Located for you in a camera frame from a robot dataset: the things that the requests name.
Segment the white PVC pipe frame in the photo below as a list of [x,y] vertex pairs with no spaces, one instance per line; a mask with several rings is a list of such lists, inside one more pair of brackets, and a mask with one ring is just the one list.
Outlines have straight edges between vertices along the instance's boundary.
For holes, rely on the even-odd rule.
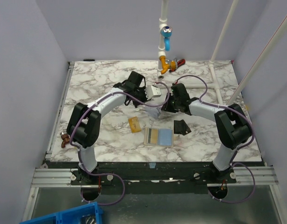
[[[172,26],[169,55],[205,61],[214,53],[231,0],[170,0]],[[233,60],[239,81],[251,69],[287,15],[287,0],[240,0],[216,60]]]

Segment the orange pipe valve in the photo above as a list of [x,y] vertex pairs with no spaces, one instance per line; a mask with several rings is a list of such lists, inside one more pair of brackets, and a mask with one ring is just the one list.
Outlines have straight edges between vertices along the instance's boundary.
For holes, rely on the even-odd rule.
[[160,71],[161,75],[165,74],[168,70],[175,71],[178,64],[175,60],[166,62],[166,56],[160,56],[159,60],[161,62],[162,70]]

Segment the silver VIP card top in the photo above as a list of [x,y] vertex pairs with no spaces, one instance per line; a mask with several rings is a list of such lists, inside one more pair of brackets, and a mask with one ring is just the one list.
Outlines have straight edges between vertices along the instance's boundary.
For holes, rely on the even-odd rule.
[[149,117],[158,119],[161,114],[161,108],[160,107],[145,107],[145,112],[147,113]]

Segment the black card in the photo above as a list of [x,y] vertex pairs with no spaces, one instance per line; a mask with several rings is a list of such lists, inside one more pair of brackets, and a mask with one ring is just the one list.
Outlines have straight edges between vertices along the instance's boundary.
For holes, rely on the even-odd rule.
[[191,129],[187,125],[187,123],[184,120],[175,120],[174,121],[174,134],[180,134],[180,135],[187,135],[191,133]]

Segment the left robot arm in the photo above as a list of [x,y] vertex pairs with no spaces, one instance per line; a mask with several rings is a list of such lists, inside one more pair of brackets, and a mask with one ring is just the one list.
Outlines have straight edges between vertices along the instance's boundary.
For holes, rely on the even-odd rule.
[[147,102],[146,86],[141,86],[142,83],[146,83],[145,77],[133,71],[126,80],[115,84],[108,93],[94,102],[74,106],[67,134],[70,136],[70,145],[77,148],[79,166],[84,170],[82,179],[87,184],[95,183],[98,178],[94,143],[100,133],[102,118],[120,105],[129,105],[130,101],[135,103],[135,107]]

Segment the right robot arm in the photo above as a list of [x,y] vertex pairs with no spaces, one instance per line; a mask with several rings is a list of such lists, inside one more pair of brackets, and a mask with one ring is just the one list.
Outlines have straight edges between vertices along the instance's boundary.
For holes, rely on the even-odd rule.
[[182,112],[190,116],[198,116],[216,123],[221,142],[218,154],[212,161],[214,168],[209,170],[212,182],[221,182],[225,171],[231,166],[238,150],[253,141],[254,134],[250,121],[246,118],[240,105],[215,105],[202,101],[200,98],[191,98],[181,83],[173,84],[172,93],[166,97],[167,102],[161,110],[165,112]]

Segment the blue plastic bin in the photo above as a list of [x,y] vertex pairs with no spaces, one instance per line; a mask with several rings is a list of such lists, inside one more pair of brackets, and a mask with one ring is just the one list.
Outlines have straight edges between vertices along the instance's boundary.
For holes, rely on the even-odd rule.
[[30,219],[21,224],[102,224],[103,210],[96,202]]

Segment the gold card with magnetic stripe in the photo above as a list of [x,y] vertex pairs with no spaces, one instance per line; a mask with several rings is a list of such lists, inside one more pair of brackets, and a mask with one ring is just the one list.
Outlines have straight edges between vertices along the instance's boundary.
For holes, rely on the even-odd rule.
[[148,128],[146,139],[148,144],[156,145],[158,143],[158,129]]

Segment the blue pipe valve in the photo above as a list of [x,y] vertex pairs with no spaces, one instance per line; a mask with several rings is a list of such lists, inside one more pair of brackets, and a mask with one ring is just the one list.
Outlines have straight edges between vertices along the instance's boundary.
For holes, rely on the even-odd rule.
[[172,28],[170,26],[164,26],[161,29],[160,34],[164,38],[165,51],[170,51],[170,37],[172,35]]

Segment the red black pliers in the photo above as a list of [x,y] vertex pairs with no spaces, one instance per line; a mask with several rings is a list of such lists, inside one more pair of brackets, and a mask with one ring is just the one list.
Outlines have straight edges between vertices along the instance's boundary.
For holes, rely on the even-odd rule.
[[172,66],[169,70],[170,73],[175,72],[179,67],[185,65],[186,60],[185,59],[181,59],[179,61],[172,61]]

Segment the brown faucet tap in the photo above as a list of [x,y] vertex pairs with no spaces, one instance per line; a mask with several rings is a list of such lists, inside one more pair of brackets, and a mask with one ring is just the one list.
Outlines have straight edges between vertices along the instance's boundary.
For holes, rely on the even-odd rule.
[[70,135],[67,134],[66,132],[62,131],[60,133],[61,136],[61,148],[65,148],[65,146],[70,142]]

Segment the aluminium rail frame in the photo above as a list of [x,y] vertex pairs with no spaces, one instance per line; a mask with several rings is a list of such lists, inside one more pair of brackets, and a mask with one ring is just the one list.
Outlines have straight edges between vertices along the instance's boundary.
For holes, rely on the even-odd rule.
[[[190,62],[174,73],[160,74],[157,61],[76,62],[61,103],[56,130],[68,125],[75,104],[89,104],[124,81],[132,71],[145,77],[146,85],[158,82],[162,92],[152,104],[161,105],[173,84],[182,83],[191,98],[224,105],[238,83],[229,61]],[[132,133],[128,119],[138,117],[141,131]],[[144,145],[144,130],[173,129],[184,120],[191,133],[174,141],[173,147]],[[230,168],[247,162],[262,162],[256,140],[238,150]],[[94,144],[97,162],[211,162],[221,142],[216,123],[182,112],[161,111],[149,117],[145,106],[120,105],[106,114]],[[77,150],[61,148],[61,138],[52,137],[47,169],[37,169],[32,186],[38,188],[37,205],[28,219],[96,202],[103,210],[103,224],[281,224],[274,189],[277,178],[272,167],[267,180],[259,183],[195,184],[192,181],[126,182],[113,174],[103,182],[78,167]]]

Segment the gold card middle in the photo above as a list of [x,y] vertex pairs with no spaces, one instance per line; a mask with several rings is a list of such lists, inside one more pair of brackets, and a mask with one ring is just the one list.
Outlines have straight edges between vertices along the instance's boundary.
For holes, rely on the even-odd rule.
[[140,123],[139,123],[139,119],[138,117],[132,117],[128,119],[128,123],[130,126],[130,130],[132,133],[138,133],[140,132],[142,129],[140,127]]

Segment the beige leather card holder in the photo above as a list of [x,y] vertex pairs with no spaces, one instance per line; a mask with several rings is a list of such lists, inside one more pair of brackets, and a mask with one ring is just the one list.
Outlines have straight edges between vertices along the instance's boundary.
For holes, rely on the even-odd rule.
[[173,129],[158,128],[158,143],[156,145],[147,143],[147,129],[144,130],[143,144],[146,146],[157,146],[157,147],[173,147],[174,141],[178,140],[180,135],[174,134]]

